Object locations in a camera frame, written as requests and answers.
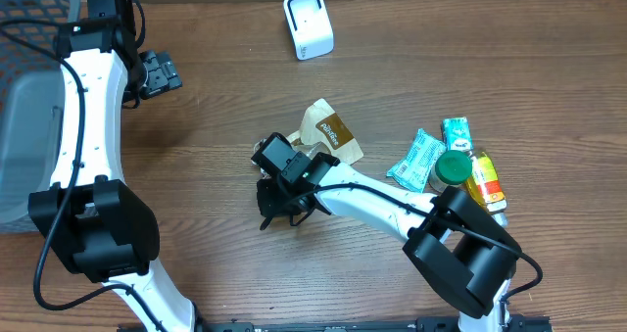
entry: green lid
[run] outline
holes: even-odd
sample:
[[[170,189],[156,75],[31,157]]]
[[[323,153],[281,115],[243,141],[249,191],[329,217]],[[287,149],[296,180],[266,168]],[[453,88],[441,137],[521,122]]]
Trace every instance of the green lid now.
[[[450,185],[460,185],[472,173],[472,162],[462,151],[447,151],[435,163],[435,174]]]

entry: wooden table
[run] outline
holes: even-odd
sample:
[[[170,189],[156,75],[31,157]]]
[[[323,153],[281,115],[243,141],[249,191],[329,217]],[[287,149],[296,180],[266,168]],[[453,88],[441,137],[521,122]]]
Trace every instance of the wooden table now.
[[[325,98],[377,179],[419,128],[470,120],[509,198],[509,232],[544,268],[511,310],[555,331],[627,322],[627,1],[330,2],[335,51],[299,63],[279,3],[147,6],[146,47],[184,87],[123,111],[126,181],[155,212],[161,259],[210,321],[412,319],[456,312],[397,241],[316,213],[259,231],[252,146],[290,133]],[[0,237],[0,330],[113,331],[135,322],[107,294],[49,312],[31,293],[38,233]],[[518,266],[514,284],[533,276]],[[48,300],[96,288],[51,258]]]

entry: jar with green lid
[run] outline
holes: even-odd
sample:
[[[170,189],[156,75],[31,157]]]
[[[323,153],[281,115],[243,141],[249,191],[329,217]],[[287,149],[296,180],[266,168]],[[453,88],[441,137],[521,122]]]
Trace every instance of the jar with green lid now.
[[[447,186],[460,186],[472,174],[472,162],[462,151],[447,151],[440,156],[429,173],[433,190],[443,192]]]

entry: gray bin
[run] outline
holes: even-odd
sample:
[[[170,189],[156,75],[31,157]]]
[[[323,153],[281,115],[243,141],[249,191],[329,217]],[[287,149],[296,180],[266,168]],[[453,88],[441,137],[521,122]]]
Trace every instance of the gray bin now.
[[[80,0],[0,0],[0,21],[78,21]],[[52,50],[54,27],[6,30]],[[28,194],[49,188],[61,142],[65,89],[59,64],[0,36],[0,233],[37,230]]]

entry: brown paper bag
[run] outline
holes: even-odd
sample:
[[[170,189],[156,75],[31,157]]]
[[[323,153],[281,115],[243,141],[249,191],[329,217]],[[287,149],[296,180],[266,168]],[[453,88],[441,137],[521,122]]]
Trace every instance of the brown paper bag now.
[[[351,131],[323,98],[307,108],[301,127],[287,136],[287,140],[294,147],[322,142],[332,156],[349,165],[363,157],[362,148]]]

